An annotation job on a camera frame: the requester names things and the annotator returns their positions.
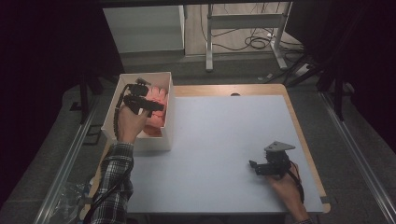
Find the plaid shirt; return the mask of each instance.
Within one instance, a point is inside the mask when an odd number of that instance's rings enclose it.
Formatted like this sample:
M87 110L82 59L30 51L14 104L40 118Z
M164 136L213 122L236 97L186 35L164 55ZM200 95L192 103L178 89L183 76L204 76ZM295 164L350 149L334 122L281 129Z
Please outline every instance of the plaid shirt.
M132 144L117 143L111 146L101 164L101 182L93 196L94 202L122 178L130 163L134 165L133 153L134 145ZM92 223L126 223L126 206L133 192L130 178L125 178L118 189L95 209Z

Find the white tabletop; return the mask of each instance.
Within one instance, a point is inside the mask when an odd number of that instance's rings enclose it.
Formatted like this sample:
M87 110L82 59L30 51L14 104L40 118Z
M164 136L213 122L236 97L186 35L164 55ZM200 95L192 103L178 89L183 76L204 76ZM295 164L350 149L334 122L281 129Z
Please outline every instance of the white tabletop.
M281 95L177 97L171 151L136 152L129 213L287 212L248 161L265 163L274 141L299 164L308 212L323 212L289 110Z

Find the wire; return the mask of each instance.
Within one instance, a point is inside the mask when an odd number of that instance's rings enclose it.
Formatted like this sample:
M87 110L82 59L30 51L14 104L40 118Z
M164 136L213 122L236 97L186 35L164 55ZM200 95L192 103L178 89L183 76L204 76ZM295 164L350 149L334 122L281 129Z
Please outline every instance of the wire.
M87 215L84 217L83 220L84 224L89 223L91 221L92 215L99 206L99 204L101 204L106 198L108 198L108 196L110 196L110 194L112 194L116 190L116 188L122 183L122 181L127 179L128 174L131 173L133 168L134 168L134 160L132 160L128 164L128 168L126 169L125 173L122 174L122 177L118 179L117 183L111 189L109 189L105 194L103 194L98 200L96 200L96 202L91 206L90 211L88 211Z

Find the dark background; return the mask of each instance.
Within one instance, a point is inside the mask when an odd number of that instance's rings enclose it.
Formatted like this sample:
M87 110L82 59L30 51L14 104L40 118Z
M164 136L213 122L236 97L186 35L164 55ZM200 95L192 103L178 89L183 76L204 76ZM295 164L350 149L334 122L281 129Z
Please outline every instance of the dark background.
M295 5L290 21L295 21L297 33L292 32L293 24L288 26L290 34L312 50L320 62L338 43L344 18L354 11L354 5L317 3L320 5L300 9ZM0 4L3 203L50 131L64 92L79 84L81 76L116 76L123 68L99 5L54 1ZM369 8L345 47L343 74L355 89L352 102L396 150L396 8L388 2L372 3Z
M123 72L99 6L2 1L1 204L40 149L66 90Z

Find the white table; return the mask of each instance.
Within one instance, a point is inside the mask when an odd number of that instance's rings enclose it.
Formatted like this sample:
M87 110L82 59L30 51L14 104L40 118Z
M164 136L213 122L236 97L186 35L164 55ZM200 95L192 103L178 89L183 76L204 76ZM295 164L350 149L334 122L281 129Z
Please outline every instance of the white table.
M270 96L229 96L233 92ZM330 211L320 201L325 192L282 85L183 86L175 87L175 93L227 97L177 97L173 149L134 155L129 213L287 212L248 165L248 160L265 162L262 149L275 140L296 146L288 155L300 166L307 211Z

